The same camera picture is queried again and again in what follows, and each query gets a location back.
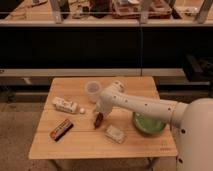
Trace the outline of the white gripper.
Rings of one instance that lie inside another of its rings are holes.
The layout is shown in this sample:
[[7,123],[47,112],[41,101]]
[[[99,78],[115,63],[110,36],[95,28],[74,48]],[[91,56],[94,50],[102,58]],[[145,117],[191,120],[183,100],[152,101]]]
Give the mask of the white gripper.
[[112,112],[112,105],[103,100],[98,100],[94,111],[96,113],[101,113],[104,118],[106,118]]

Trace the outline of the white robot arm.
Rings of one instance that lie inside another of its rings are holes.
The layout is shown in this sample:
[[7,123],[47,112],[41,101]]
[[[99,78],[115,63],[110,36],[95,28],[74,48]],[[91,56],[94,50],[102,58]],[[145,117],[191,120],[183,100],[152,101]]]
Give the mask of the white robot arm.
[[99,127],[114,107],[179,128],[178,171],[213,169],[213,98],[201,98],[187,104],[133,96],[124,93],[124,86],[120,81],[114,81],[100,93],[94,126]]

